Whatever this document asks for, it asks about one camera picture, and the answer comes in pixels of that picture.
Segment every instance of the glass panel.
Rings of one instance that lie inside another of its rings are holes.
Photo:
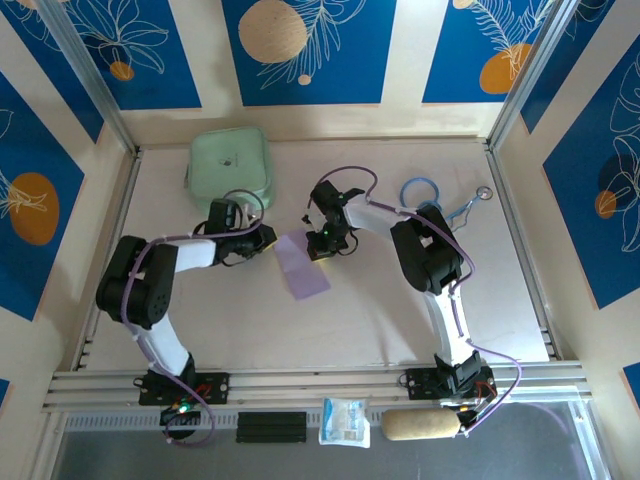
[[[68,433],[53,478],[583,480],[575,411],[575,402],[507,404],[469,438],[390,442],[373,428],[368,450],[321,447],[317,429],[295,445],[240,445],[220,430],[200,449],[167,445],[158,432]]]

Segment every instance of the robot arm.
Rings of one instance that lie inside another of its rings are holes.
[[[204,227],[206,235],[228,233],[251,226],[239,205],[232,200],[214,200],[209,218],[196,227]],[[144,258],[140,274],[133,283],[129,296],[127,317],[135,331],[134,338],[150,358],[147,383],[162,383],[164,372],[180,378],[195,387],[194,361],[180,343],[171,325],[168,309],[174,275],[193,268],[205,268],[224,263],[235,253],[249,259],[264,251],[276,241],[275,232],[261,224],[245,235],[218,240],[192,239],[155,245]],[[106,311],[116,322],[122,322],[120,309],[125,285],[132,267],[147,242],[138,237],[120,239],[100,281],[96,294],[98,308]]]
[[[416,214],[454,238],[436,207],[426,206]],[[486,367],[483,371],[479,353],[467,343],[469,331],[459,290],[449,289],[461,277],[463,259],[446,240],[418,220],[370,205],[363,190],[342,193],[329,181],[313,189],[309,213],[303,221],[314,229],[307,233],[312,260],[332,257],[348,249],[346,235],[356,229],[369,230],[393,241],[404,277],[422,293],[440,340],[435,355],[437,369],[425,381],[433,385],[425,388],[437,391],[439,398],[455,398],[474,388],[480,375],[486,373]]]

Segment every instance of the white table surface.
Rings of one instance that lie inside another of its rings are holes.
[[[273,143],[277,197],[265,222],[279,234],[303,227],[300,218],[313,185],[342,165],[364,165],[380,177],[374,198],[397,203],[414,176],[440,186],[445,213],[474,195],[495,191],[482,145],[473,142],[340,141]],[[186,233],[204,220],[183,188],[188,149],[144,152],[124,233],[152,238]],[[365,188],[365,173],[341,172],[337,188]],[[422,199],[416,186],[409,201]],[[456,233],[478,272],[462,287],[476,344],[523,361],[548,360],[544,341],[511,243],[497,195],[479,202]],[[433,361],[438,342],[421,294],[404,280],[391,242],[360,232],[358,251],[321,263],[331,289],[296,301],[273,249],[234,268],[222,266],[176,276],[173,325],[198,367],[252,369],[358,367]],[[102,313],[87,368],[144,369],[127,330]]]

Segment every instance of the white leaf drawing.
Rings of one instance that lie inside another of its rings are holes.
[[[609,125],[620,171],[605,189],[609,194],[598,198],[611,204],[604,218],[622,212],[621,250],[631,253],[640,249],[640,53],[622,78]]]
[[[524,13],[516,16],[511,0],[473,0],[468,9],[476,16],[483,35],[489,37],[494,50],[509,59],[513,80],[524,62],[522,52],[527,41],[549,16],[555,0],[540,0],[537,7],[529,0]]]
[[[3,1],[20,20],[25,31],[59,51],[37,11],[16,0]],[[106,66],[121,62],[129,67],[136,64],[162,74],[165,64],[154,47],[163,45],[169,31],[139,20],[139,0],[69,0],[63,2],[71,23],[89,50],[98,51],[94,59],[102,59]]]
[[[0,109],[0,140],[9,131],[12,118],[13,112],[11,110]],[[11,210],[18,212],[20,207],[46,212],[47,207],[42,205],[45,198],[47,198],[46,193],[35,196],[17,189],[0,171],[0,218],[6,217]]]
[[[598,21],[602,13],[607,9],[609,0],[582,0],[576,7],[567,28],[564,29],[572,40],[576,39],[578,24],[581,22],[593,23]]]
[[[296,0],[291,6],[300,15],[307,30],[307,42],[298,55],[286,62],[264,63],[258,73],[265,77],[261,90],[284,80],[291,83],[301,75],[313,77],[322,68],[323,62],[331,60],[331,52],[340,51],[341,40],[338,26],[354,18],[367,0],[358,0],[351,13],[345,5],[355,0]]]

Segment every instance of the wall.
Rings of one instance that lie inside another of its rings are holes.
[[[25,317],[24,313],[17,314],[0,308],[0,378],[9,380],[11,385],[0,411],[0,477],[10,480],[20,478],[21,472],[27,471],[23,470],[27,468],[25,459],[37,441],[38,413],[51,374],[58,368],[65,349],[75,346],[72,332],[83,319],[86,308],[82,305],[86,305],[94,288],[92,282],[87,282],[87,275],[99,244],[103,219],[116,179],[127,162],[123,162],[124,150],[108,128],[102,129],[97,143],[94,143],[2,15],[0,42],[2,75],[53,134],[55,144],[62,146],[60,152],[73,159],[81,171],[76,177],[82,181],[77,198],[75,192],[71,197],[73,210],[66,230],[62,223],[58,224],[55,235],[64,233],[64,236],[35,314],[32,318],[29,315]],[[5,100],[6,97],[2,97],[0,103]],[[24,139],[25,136],[26,142],[6,143],[9,138]],[[26,135],[22,132],[22,137],[5,135],[0,140],[0,169],[8,171],[15,167],[15,162],[12,164],[15,157],[7,158],[7,152],[32,152],[42,147],[43,136],[28,137],[28,132]],[[32,160],[31,154],[26,154],[24,162]],[[50,167],[54,170],[63,167],[61,159],[54,155],[51,155],[50,161]],[[70,195],[65,191],[66,185],[55,185],[61,204],[61,219],[63,198]],[[24,205],[21,208],[23,213],[29,211]],[[15,222],[25,217],[16,215],[16,218],[13,218],[13,214],[7,214],[0,222],[4,227],[13,225],[16,229]],[[5,242],[14,241],[14,233],[7,227],[2,231],[0,243],[7,245]],[[44,248],[46,246],[31,245],[28,251],[33,255],[21,259],[27,269],[32,269],[25,277],[38,272],[39,252]]]
[[[554,0],[62,2],[136,141],[483,136]],[[0,0],[63,98],[55,43]],[[87,131],[92,121],[84,119]]]
[[[124,118],[142,144],[188,143],[203,131],[251,124],[265,128],[272,140],[484,135],[501,103],[422,103],[448,3],[398,0],[379,105],[245,108],[221,2],[172,0],[202,108],[127,111]]]
[[[518,121],[499,150],[551,322],[565,353],[579,358],[587,371],[605,436],[625,478],[637,478],[640,472],[640,411],[622,378],[624,366],[640,361],[640,290],[598,308],[542,165],[636,40],[638,18],[640,4],[616,0],[531,135]],[[596,124],[608,128],[609,119]],[[575,155],[586,162],[594,146],[589,145],[589,133],[583,137]],[[586,170],[573,175],[586,175]],[[628,258],[637,267],[638,252]],[[615,272],[609,275],[615,281]]]

